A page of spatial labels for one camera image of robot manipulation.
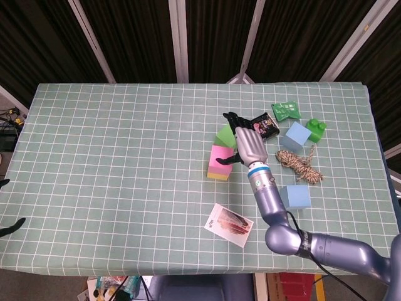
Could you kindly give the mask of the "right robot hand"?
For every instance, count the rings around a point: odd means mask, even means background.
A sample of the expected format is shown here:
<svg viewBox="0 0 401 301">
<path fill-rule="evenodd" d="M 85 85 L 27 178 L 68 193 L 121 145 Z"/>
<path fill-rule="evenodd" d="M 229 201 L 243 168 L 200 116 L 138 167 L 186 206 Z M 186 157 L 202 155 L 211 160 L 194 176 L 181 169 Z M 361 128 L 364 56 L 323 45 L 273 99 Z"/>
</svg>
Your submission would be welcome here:
<svg viewBox="0 0 401 301">
<path fill-rule="evenodd" d="M 261 136 L 254 130 L 251 121 L 234 112 L 223 113 L 223 116 L 229 122 L 236 139 L 237 153 L 226 159 L 216 158 L 216 161 L 222 165 L 240 162 L 246 167 L 250 167 L 255 162 L 265 164 L 268 154 Z"/>
</svg>

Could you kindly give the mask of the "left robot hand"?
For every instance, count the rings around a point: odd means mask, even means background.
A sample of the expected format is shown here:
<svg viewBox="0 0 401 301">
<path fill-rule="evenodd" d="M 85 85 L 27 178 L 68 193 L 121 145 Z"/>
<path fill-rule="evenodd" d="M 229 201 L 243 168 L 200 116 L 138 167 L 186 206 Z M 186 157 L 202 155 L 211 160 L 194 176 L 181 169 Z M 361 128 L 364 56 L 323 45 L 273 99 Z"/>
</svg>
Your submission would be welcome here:
<svg viewBox="0 0 401 301">
<path fill-rule="evenodd" d="M 10 182 L 10 179 L 1 180 L 0 181 L 0 188 L 5 186 L 9 182 Z M 10 235 L 10 234 L 14 233 L 15 231 L 17 231 L 18 229 L 20 229 L 22 227 L 22 225 L 24 224 L 25 221 L 26 221 L 26 218 L 20 218 L 12 226 L 9 226 L 9 227 L 6 227 L 6 228 L 1 228 L 0 229 L 0 237 L 2 238 L 4 236 L 7 236 L 7 235 Z"/>
</svg>

